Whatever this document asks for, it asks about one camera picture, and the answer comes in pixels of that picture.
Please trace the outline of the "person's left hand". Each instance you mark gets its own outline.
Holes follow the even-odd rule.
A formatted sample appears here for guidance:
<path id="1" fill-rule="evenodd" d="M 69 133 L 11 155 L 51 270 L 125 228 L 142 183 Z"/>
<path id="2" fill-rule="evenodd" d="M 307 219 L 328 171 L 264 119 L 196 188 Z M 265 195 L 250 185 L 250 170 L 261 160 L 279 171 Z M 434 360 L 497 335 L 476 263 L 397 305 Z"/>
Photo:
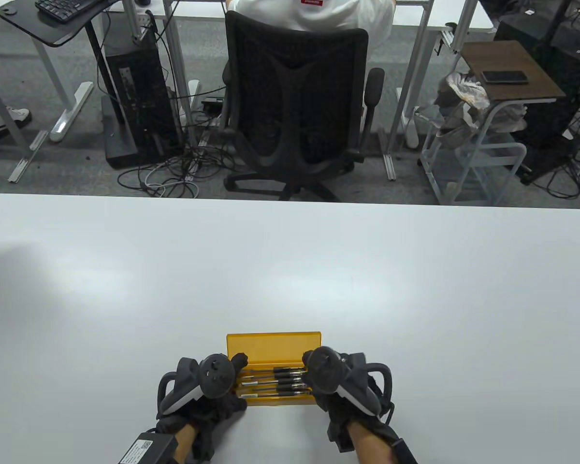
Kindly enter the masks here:
<path id="1" fill-rule="evenodd" d="M 155 432 L 177 437 L 184 427 L 192 427 L 195 437 L 188 456 L 197 463 L 211 461 L 215 428 L 246 410 L 247 402 L 237 396 L 235 385 L 247 364 L 245 353 L 232 358 L 210 354 L 201 362 L 180 358 L 175 371 L 160 380 Z"/>

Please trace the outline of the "person's right hand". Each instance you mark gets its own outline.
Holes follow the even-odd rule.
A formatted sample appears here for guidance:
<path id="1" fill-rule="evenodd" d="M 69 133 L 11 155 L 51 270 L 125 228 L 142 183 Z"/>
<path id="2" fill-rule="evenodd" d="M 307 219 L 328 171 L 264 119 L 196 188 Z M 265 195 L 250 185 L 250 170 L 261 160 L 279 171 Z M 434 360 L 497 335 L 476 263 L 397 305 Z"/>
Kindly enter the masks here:
<path id="1" fill-rule="evenodd" d="M 393 446 L 400 439 L 390 426 L 391 369 L 367 362 L 364 353 L 339 353 L 321 346 L 303 354 L 304 380 L 330 418 L 327 435 L 341 453 L 354 451 L 349 427 L 356 423 Z"/>

